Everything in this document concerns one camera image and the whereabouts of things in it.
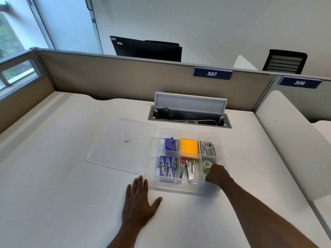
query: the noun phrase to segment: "label sticker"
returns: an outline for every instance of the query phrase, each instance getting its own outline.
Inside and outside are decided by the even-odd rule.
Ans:
[[[207,77],[214,79],[224,79],[230,80],[232,75],[232,70],[221,70],[221,69],[207,69],[195,67],[193,76],[196,77]]]
[[[316,80],[316,79],[283,77],[278,83],[278,85],[315,89],[317,88],[317,86],[319,86],[321,82],[322,80]]]

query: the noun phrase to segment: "forearm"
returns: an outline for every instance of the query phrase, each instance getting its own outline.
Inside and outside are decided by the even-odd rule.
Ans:
[[[107,248],[133,248],[140,230],[129,225],[123,225],[119,229],[113,241]]]
[[[232,178],[220,185],[252,248],[317,246],[284,218],[242,189]]]

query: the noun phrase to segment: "tape roll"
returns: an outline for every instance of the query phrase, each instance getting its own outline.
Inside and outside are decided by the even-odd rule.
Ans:
[[[212,163],[209,160],[205,160],[202,162],[202,169],[204,171],[209,171],[211,166],[212,166]]]

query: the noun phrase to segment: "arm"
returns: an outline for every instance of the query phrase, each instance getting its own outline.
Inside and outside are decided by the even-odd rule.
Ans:
[[[318,248],[288,221],[237,185],[223,166],[213,164],[206,181],[224,191],[252,248]]]
[[[126,188],[126,198],[122,212],[122,226],[107,248],[133,248],[140,230],[154,216],[162,198],[157,198],[150,206],[147,199],[148,182],[143,177],[135,178]]]

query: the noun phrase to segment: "office chair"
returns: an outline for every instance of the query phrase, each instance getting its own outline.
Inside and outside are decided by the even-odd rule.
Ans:
[[[301,74],[307,54],[295,51],[270,49],[263,71]]]

